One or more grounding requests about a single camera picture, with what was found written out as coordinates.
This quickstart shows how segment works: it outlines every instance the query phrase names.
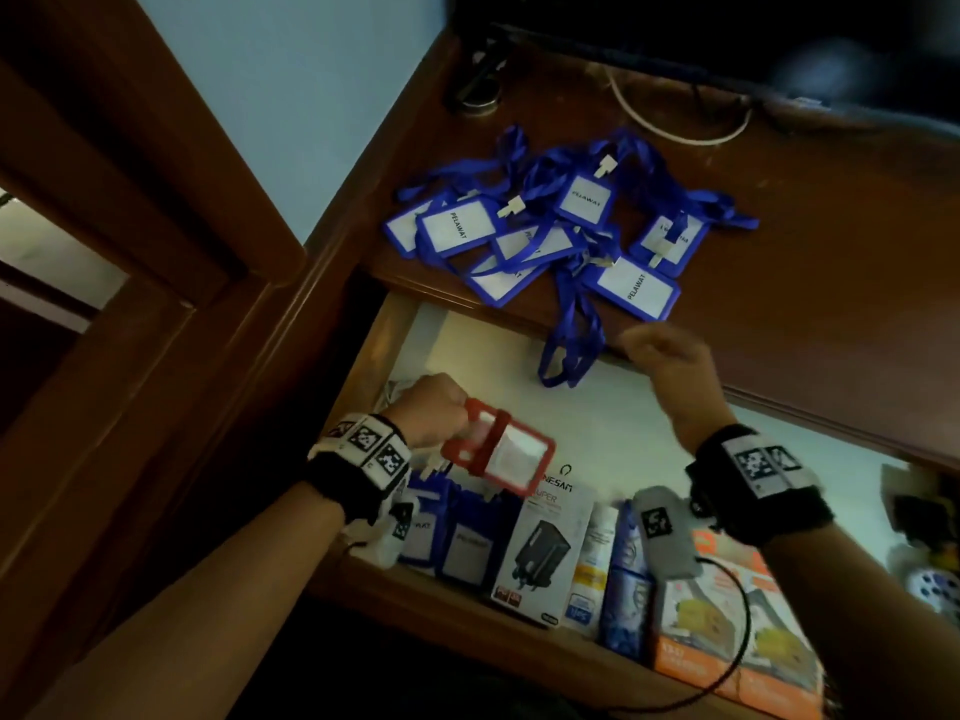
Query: red badge holder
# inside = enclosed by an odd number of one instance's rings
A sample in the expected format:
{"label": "red badge holder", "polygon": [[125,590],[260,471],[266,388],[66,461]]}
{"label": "red badge holder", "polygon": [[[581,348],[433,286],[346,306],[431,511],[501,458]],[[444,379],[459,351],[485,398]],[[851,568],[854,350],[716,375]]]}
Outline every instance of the red badge holder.
{"label": "red badge holder", "polygon": [[[440,448],[443,459],[450,460],[454,465],[466,469],[471,475],[486,478],[486,480],[497,483],[501,488],[519,496],[534,495],[537,484],[544,479],[546,468],[553,459],[554,452],[557,451],[557,443],[549,436],[542,435],[526,424],[514,421],[509,411],[494,409],[479,399],[467,399],[463,406],[466,408],[469,417],[468,436],[453,437],[444,442],[443,447]],[[511,481],[505,475],[498,475],[497,469],[491,466],[491,458],[498,450],[505,433],[508,440],[510,435],[515,438],[521,437],[528,447],[538,443],[535,446],[535,452],[537,453],[541,452],[542,449],[542,455],[539,457],[529,481],[525,484],[518,484],[516,476]],[[522,454],[520,447],[514,447],[514,451],[520,451]]]}

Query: hand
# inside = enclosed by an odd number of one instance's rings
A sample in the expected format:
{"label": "hand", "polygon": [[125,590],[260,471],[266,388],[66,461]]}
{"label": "hand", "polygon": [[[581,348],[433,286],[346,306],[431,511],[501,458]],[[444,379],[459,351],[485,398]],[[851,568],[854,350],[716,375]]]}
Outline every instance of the hand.
{"label": "hand", "polygon": [[407,447],[435,447],[467,427],[467,393],[450,378],[437,373],[421,376],[383,410],[383,416],[403,433]]}
{"label": "hand", "polygon": [[700,338],[669,323],[646,323],[624,331],[619,345],[650,377],[660,409],[691,455],[718,429],[737,423],[711,350]]}

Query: white cable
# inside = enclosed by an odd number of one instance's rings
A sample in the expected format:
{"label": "white cable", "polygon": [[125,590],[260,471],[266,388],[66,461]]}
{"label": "white cable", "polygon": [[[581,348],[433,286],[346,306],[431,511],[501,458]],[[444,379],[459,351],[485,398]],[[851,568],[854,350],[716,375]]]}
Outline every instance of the white cable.
{"label": "white cable", "polygon": [[606,71],[606,77],[609,79],[610,87],[613,89],[613,95],[616,96],[620,108],[623,108],[627,112],[627,115],[631,119],[640,124],[644,129],[649,132],[654,132],[657,136],[662,136],[668,141],[672,141],[676,144],[686,144],[690,147],[713,147],[717,144],[726,144],[728,141],[733,141],[741,133],[747,129],[747,125],[750,124],[750,117],[754,113],[752,108],[747,109],[746,115],[743,117],[743,122],[736,128],[732,133],[726,134],[726,136],[721,136],[719,139],[685,139],[683,136],[677,136],[676,134],[670,133],[669,131],[664,131],[662,128],[657,128],[649,120],[643,118],[641,114],[635,111],[630,107],[630,103],[627,102],[626,98],[623,97],[623,94],[620,93],[620,87],[617,84],[617,81],[614,80],[614,74],[610,72],[610,68],[604,66]]}

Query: black wristband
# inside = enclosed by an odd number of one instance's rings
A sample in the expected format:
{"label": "black wristband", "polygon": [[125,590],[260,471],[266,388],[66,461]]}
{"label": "black wristband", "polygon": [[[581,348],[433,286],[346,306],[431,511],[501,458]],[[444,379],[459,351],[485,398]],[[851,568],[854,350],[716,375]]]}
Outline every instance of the black wristband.
{"label": "black wristband", "polygon": [[686,473],[693,493],[741,544],[763,546],[774,536],[834,521],[813,473],[785,447],[743,424],[707,439]]}
{"label": "black wristband", "polygon": [[360,519],[373,525],[409,463],[410,450],[390,419],[350,414],[314,445],[300,479],[339,503],[347,523]]}

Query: wooden shelf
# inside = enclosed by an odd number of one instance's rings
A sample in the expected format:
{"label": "wooden shelf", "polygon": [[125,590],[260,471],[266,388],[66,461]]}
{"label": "wooden shelf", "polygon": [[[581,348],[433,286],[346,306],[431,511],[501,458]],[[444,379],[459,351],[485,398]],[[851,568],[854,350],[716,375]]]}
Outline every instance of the wooden shelf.
{"label": "wooden shelf", "polygon": [[[696,692],[573,631],[528,624],[405,566],[381,571],[354,557],[331,556],[307,591],[593,708],[661,706]],[[670,717],[769,715],[711,696]]]}
{"label": "wooden shelf", "polygon": [[[491,116],[435,117],[431,131],[412,133],[427,143],[403,169],[490,156],[511,123],[534,151],[627,124],[609,91],[555,57],[525,51],[512,74]],[[711,135],[676,86],[641,83],[627,96],[655,123]],[[707,339],[727,392],[895,456],[960,469],[960,143],[909,130],[786,136],[762,119],[721,146],[653,143],[684,186],[726,192],[760,219],[755,232],[707,237],[678,279],[670,316]],[[373,215],[383,222],[392,211]],[[644,222],[622,200],[613,219],[624,244]],[[548,274],[496,310],[449,273],[403,260],[386,238],[365,267],[390,288],[540,337],[557,320]],[[636,322],[594,301],[609,343]]]}

